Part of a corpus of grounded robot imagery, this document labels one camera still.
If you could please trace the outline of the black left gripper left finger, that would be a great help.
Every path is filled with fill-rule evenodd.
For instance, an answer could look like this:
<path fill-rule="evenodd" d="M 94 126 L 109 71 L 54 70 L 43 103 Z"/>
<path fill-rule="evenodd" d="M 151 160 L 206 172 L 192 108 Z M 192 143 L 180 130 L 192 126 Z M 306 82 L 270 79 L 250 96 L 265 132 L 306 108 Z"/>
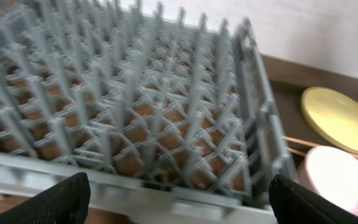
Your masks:
<path fill-rule="evenodd" d="M 84 224 L 90 183 L 79 172 L 0 214 L 0 224 Z"/>

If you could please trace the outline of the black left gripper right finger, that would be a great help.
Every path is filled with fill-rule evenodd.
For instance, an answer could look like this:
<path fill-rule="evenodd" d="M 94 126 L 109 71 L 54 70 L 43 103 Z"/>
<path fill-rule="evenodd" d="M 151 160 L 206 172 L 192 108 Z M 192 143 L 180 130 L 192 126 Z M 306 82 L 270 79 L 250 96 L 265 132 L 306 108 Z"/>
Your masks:
<path fill-rule="evenodd" d="M 275 175 L 268 189 L 278 224 L 358 224 L 358 217 L 292 181 Z"/>

